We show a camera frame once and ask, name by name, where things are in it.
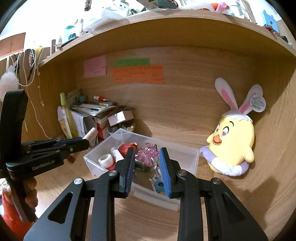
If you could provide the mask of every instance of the plush toy eye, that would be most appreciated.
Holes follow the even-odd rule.
[[[228,134],[228,132],[229,132],[229,127],[228,126],[224,127],[224,129],[222,130],[221,136],[225,137]]]

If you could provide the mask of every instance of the pink sticky note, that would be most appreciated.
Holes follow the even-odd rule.
[[[84,78],[106,75],[105,55],[84,61]]]

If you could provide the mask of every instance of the human hand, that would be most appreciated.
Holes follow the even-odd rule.
[[[37,190],[35,189],[36,185],[37,185],[37,181],[35,178],[30,178],[28,180],[25,181],[25,183],[28,185],[30,191],[29,193],[27,193],[27,196],[25,198],[25,202],[31,207],[37,207],[38,205],[38,199],[37,199]],[[11,204],[13,204],[12,198],[11,198],[11,194],[12,194],[12,190],[10,185],[8,184],[4,184],[2,186],[2,192],[5,195],[6,200]]]

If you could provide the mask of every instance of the pink bear toy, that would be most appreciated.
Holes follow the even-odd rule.
[[[150,143],[145,144],[144,150],[138,151],[138,156],[136,156],[136,160],[139,162],[143,162],[146,166],[152,167],[151,157],[157,157],[159,152],[155,147],[151,146]]]

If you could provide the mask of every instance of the white round tag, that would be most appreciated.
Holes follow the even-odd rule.
[[[250,99],[250,106],[256,112],[262,112],[266,108],[266,101],[261,95],[253,95]]]

